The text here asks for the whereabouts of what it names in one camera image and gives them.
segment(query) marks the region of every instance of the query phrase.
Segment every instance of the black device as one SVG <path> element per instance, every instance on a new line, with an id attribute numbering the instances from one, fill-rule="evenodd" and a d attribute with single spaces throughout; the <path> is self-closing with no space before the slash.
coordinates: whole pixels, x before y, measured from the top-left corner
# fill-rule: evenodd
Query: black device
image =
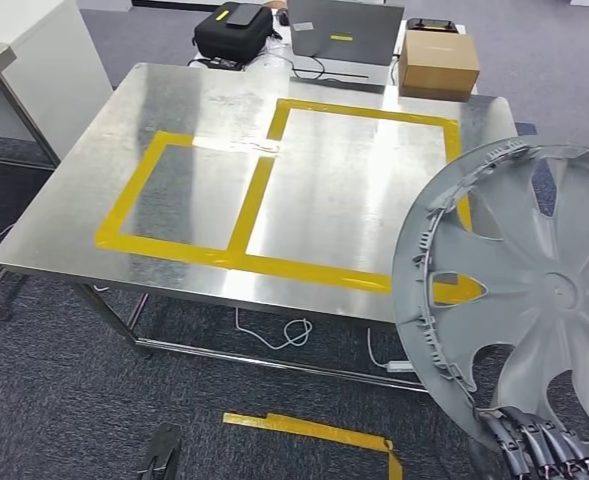
<path id="1" fill-rule="evenodd" d="M 410 18 L 405 27 L 407 30 L 426 30 L 428 32 L 459 33 L 451 20 L 434 20 L 430 18 Z"/>
<path id="2" fill-rule="evenodd" d="M 241 7 L 239 18 L 233 18 Z M 246 20 L 256 8 L 252 18 Z M 194 28 L 192 42 L 203 57 L 246 64 L 256 57 L 265 39 L 273 34 L 272 21 L 272 11 L 268 7 L 225 2 Z"/>
<path id="3" fill-rule="evenodd" d="M 255 3 L 241 3 L 232 14 L 228 15 L 225 23 L 231 27 L 245 28 L 252 23 L 260 10 L 261 6 Z"/>
<path id="4" fill-rule="evenodd" d="M 136 471 L 136 480 L 174 480 L 181 455 L 181 427 L 162 423 Z"/>

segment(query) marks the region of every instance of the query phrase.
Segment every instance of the gray laptop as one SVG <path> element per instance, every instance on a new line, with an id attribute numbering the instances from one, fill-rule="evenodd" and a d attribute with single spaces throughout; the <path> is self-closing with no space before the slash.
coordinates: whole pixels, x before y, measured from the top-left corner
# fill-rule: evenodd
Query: gray laptop
<path id="1" fill-rule="evenodd" d="M 340 0 L 289 0 L 295 55 L 389 65 L 403 7 Z"/>

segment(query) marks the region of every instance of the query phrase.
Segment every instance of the white desk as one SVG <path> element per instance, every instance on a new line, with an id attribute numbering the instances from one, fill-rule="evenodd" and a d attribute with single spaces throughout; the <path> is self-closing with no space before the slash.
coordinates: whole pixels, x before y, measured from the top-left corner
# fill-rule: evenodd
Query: white desk
<path id="1" fill-rule="evenodd" d="M 396 45 L 394 49 L 394 53 L 400 53 L 400 49 L 403 47 L 406 23 L 406 20 L 403 20 L 400 23 L 400 29 L 398 32 Z M 271 37 L 268 38 L 265 42 L 264 53 L 262 53 L 247 66 L 247 71 L 259 70 L 261 68 L 284 68 L 291 70 L 292 65 L 288 60 L 292 62 L 297 70 L 311 71 L 310 73 L 298 72 L 301 77 L 314 78 L 317 74 L 314 72 L 320 73 L 321 71 L 320 66 L 312 58 L 294 55 L 292 51 L 292 36 L 290 35 L 289 27 L 283 27 L 278 23 L 278 19 L 274 17 L 274 28 L 280 34 L 280 36 L 283 37 L 283 40 L 275 40 Z M 456 28 L 461 33 L 465 33 L 465 27 L 464 25 L 456 25 Z M 203 56 L 198 53 L 194 58 L 203 58 Z M 391 74 L 392 69 L 394 69 L 394 83 L 397 83 L 398 71 L 396 67 L 396 59 L 394 57 L 390 58 L 390 64 L 386 66 L 343 62 L 324 58 L 320 58 L 319 61 L 325 66 L 325 73 L 323 75 L 323 79 L 324 80 L 335 79 L 353 83 L 392 85 Z M 193 63 L 192 66 L 206 68 L 197 62 Z M 290 75 L 295 76 L 294 72 L 291 72 Z"/>
<path id="2" fill-rule="evenodd" d="M 75 0 L 0 0 L 0 43 L 16 55 L 5 80 L 60 158 L 112 94 Z M 0 91 L 0 136 L 31 139 Z"/>

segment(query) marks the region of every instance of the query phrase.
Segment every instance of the yellow sticker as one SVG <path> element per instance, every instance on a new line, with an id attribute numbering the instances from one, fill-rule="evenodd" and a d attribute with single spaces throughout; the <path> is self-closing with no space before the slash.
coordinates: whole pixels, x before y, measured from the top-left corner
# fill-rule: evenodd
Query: yellow sticker
<path id="1" fill-rule="evenodd" d="M 447 162 L 457 158 L 461 150 L 459 124 L 456 120 L 284 98 L 277 101 L 274 116 L 266 133 L 267 138 L 274 142 L 282 140 L 289 112 L 296 109 L 437 126 L 443 130 L 445 156 Z M 247 245 L 268 187 L 272 167 L 274 162 L 277 161 L 274 157 L 261 156 L 257 160 L 252 180 L 225 250 L 120 233 L 121 225 L 134 206 L 166 147 L 173 145 L 193 148 L 192 141 L 192 136 L 188 134 L 157 132 L 132 177 L 96 232 L 96 245 L 99 248 L 123 253 L 240 270 L 305 283 L 351 288 L 379 294 L 389 294 L 391 290 L 391 280 L 388 274 L 385 273 L 363 272 L 246 253 Z M 463 207 L 462 209 L 467 208 L 467 205 L 462 203 L 459 203 L 459 206 L 459 208 Z"/>
<path id="2" fill-rule="evenodd" d="M 237 415 L 236 413 L 223 414 L 223 423 L 242 425 L 244 427 L 261 428 L 275 432 L 291 433 L 305 437 L 320 438 L 330 442 L 342 443 L 352 447 L 366 448 L 388 454 L 388 480 L 402 480 L 403 467 L 394 454 L 394 444 L 377 435 L 355 432 L 343 428 L 310 422 L 298 418 L 268 413 L 265 418 Z"/>
<path id="3" fill-rule="evenodd" d="M 345 35 L 345 34 L 340 34 L 339 35 L 338 33 L 334 33 L 334 34 L 329 35 L 329 38 L 332 39 L 332 40 L 338 40 L 339 42 L 353 42 L 354 41 L 354 37 L 352 37 L 351 35 Z"/>

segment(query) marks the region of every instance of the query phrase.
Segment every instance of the charger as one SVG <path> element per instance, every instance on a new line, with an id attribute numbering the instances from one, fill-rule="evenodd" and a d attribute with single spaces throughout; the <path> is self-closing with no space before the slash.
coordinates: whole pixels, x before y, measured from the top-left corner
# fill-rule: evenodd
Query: charger
<path id="1" fill-rule="evenodd" d="M 388 363 L 379 363 L 372 353 L 372 329 L 367 329 L 367 352 L 369 359 L 377 367 L 385 368 L 388 373 L 416 373 L 414 366 L 409 360 L 390 360 Z"/>

